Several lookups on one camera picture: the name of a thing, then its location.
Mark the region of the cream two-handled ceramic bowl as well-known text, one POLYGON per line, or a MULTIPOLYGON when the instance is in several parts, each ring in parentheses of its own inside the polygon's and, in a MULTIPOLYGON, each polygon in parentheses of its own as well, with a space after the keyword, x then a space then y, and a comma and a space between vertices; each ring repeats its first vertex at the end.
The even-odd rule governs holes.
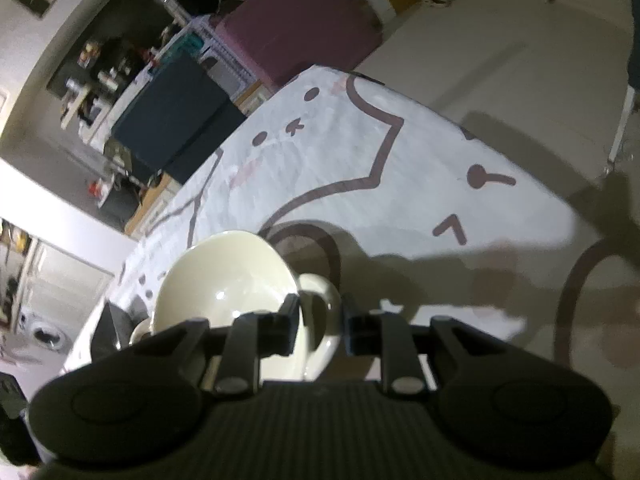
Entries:
POLYGON ((292 356, 270 356, 260 374, 267 380, 316 380, 340 343, 341 299, 326 278, 296 274, 276 250, 245 231, 213 235, 190 248, 169 270, 160 286, 155 310, 130 337, 135 344, 190 318, 206 318, 210 326, 228 326, 242 314, 274 312, 289 294, 314 295, 326 307, 326 328, 314 342, 314 315, 305 300, 298 309, 302 326, 292 356))

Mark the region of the white cartoon-print tablecloth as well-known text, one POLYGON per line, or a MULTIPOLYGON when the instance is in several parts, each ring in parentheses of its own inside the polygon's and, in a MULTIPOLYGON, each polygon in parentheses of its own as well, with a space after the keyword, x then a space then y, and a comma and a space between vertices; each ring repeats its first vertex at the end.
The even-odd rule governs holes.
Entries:
POLYGON ((514 162, 429 108, 362 77, 314 66, 293 78, 203 162, 142 237, 100 299, 134 323, 158 318, 160 291, 186 260, 178 318, 227 325, 230 300, 258 264, 303 295, 295 351, 266 379, 340 368, 308 284, 359 307, 424 324, 451 316, 545 358, 556 305, 588 242, 576 212, 514 162))

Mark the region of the grey trash bin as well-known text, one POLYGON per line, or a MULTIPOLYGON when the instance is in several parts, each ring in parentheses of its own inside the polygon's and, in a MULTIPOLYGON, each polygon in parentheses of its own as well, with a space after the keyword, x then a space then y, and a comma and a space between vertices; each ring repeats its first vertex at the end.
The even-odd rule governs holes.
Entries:
POLYGON ((121 186, 111 188, 99 201, 98 208, 115 229, 122 231, 138 210, 139 205, 137 191, 129 186, 121 186))

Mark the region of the dark teal chair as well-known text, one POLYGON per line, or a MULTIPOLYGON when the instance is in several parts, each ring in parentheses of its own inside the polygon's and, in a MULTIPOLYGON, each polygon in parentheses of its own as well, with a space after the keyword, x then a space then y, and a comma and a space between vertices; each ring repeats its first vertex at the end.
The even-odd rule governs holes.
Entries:
POLYGON ((183 184, 246 116, 189 55, 162 66, 112 127, 132 159, 183 184))

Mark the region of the maroon chair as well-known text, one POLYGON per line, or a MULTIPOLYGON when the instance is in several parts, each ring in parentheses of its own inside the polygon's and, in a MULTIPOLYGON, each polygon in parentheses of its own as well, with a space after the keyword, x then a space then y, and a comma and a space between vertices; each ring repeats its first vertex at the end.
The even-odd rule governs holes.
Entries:
POLYGON ((273 92, 314 64, 353 70, 382 44, 366 0, 246 0, 216 34, 273 92))

